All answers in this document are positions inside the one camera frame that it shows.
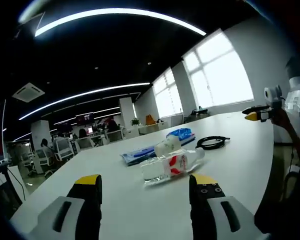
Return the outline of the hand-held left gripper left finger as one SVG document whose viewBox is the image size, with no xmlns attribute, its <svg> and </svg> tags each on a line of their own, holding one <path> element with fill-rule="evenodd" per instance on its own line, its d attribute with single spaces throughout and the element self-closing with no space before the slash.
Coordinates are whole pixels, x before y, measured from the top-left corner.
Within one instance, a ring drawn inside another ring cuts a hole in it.
<svg viewBox="0 0 300 240">
<path fill-rule="evenodd" d="M 102 177 L 83 176 L 37 217 L 32 240 L 98 240 L 102 219 Z"/>
</svg>

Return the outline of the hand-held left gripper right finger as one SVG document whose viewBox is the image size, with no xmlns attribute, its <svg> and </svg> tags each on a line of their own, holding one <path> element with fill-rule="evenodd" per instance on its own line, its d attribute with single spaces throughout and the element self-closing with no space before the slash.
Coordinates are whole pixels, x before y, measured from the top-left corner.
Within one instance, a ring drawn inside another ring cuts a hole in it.
<svg viewBox="0 0 300 240">
<path fill-rule="evenodd" d="M 189 176 L 189 203 L 194 240 L 270 239 L 257 228 L 254 215 L 209 176 Z"/>
</svg>

